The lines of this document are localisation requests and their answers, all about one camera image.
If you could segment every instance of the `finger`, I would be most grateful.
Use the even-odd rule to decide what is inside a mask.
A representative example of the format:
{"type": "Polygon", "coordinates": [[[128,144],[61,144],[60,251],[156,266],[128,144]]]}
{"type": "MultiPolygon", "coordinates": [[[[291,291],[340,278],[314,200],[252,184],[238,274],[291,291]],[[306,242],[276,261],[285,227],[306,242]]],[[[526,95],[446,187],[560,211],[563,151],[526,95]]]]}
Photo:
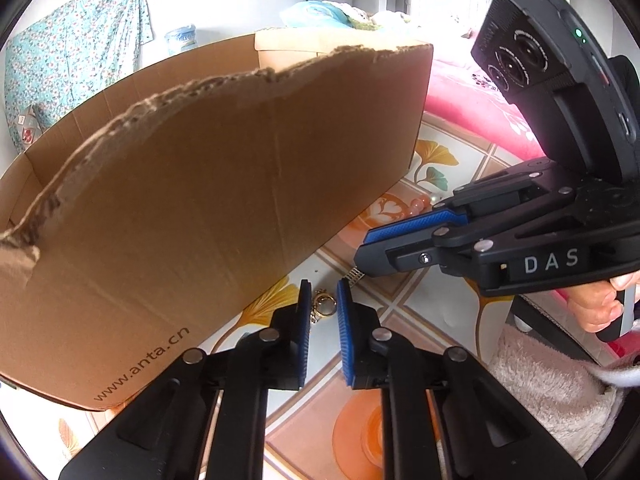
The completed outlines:
{"type": "Polygon", "coordinates": [[[632,272],[630,274],[625,274],[624,276],[611,278],[609,281],[616,290],[625,290],[632,283],[638,283],[638,281],[640,281],[640,270],[636,270],[636,272],[632,272]]]}
{"type": "Polygon", "coordinates": [[[616,299],[616,289],[609,282],[585,283],[564,290],[570,300],[585,308],[600,308],[616,299]]]}
{"type": "Polygon", "coordinates": [[[574,313],[574,316],[580,325],[600,325],[610,323],[622,315],[622,304],[619,301],[612,301],[611,303],[599,308],[585,308],[581,304],[576,303],[573,300],[569,300],[568,306],[574,313]]]}
{"type": "Polygon", "coordinates": [[[585,332],[599,332],[600,330],[605,329],[607,326],[609,326],[611,323],[605,323],[603,325],[592,325],[589,323],[586,323],[584,325],[581,325],[581,327],[585,330],[585,332]]]}

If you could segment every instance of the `cardboard box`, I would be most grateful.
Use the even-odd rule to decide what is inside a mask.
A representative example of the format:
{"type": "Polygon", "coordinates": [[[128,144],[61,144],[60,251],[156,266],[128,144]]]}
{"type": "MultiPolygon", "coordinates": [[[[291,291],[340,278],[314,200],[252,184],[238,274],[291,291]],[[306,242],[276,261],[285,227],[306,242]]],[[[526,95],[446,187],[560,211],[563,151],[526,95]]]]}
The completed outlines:
{"type": "Polygon", "coordinates": [[[399,180],[432,48],[353,32],[267,30],[178,54],[21,154],[0,179],[0,374],[79,408],[118,405],[399,180]],[[365,48],[318,57],[345,43],[365,48]],[[257,70],[270,57],[290,67],[257,70]]]}

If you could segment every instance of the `blue cloth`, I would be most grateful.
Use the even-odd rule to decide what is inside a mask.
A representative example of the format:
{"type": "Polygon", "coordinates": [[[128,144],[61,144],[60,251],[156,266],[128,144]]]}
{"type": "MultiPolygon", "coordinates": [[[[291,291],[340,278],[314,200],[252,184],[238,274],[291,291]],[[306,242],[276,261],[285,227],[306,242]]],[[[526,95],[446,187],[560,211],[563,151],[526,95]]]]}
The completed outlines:
{"type": "Polygon", "coordinates": [[[140,46],[153,40],[146,0],[71,0],[7,44],[4,98],[15,119],[33,105],[49,128],[94,94],[132,74],[140,46]]]}
{"type": "Polygon", "coordinates": [[[353,28],[347,15],[324,2],[299,2],[283,10],[280,19],[287,27],[353,28]]]}

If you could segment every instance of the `pink bedspread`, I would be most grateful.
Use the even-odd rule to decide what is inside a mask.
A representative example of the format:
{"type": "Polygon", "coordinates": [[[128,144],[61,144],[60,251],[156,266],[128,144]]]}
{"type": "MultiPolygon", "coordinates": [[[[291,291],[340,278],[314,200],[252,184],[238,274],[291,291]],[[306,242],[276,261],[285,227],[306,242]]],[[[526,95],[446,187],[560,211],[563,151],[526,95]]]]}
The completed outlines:
{"type": "Polygon", "coordinates": [[[457,124],[528,160],[544,153],[520,111],[507,104],[494,83],[473,61],[468,43],[434,46],[424,111],[457,124]]]}

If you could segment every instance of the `black plastic handle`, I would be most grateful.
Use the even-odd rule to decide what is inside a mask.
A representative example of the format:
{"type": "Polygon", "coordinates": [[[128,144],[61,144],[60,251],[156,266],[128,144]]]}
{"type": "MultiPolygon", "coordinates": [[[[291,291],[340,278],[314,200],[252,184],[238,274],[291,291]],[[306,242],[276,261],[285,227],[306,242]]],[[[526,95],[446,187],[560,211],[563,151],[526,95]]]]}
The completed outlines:
{"type": "Polygon", "coordinates": [[[636,285],[630,285],[621,290],[616,299],[622,303],[622,316],[612,321],[609,326],[600,330],[596,335],[600,341],[609,343],[629,332],[634,324],[634,308],[636,306],[636,285]]]}

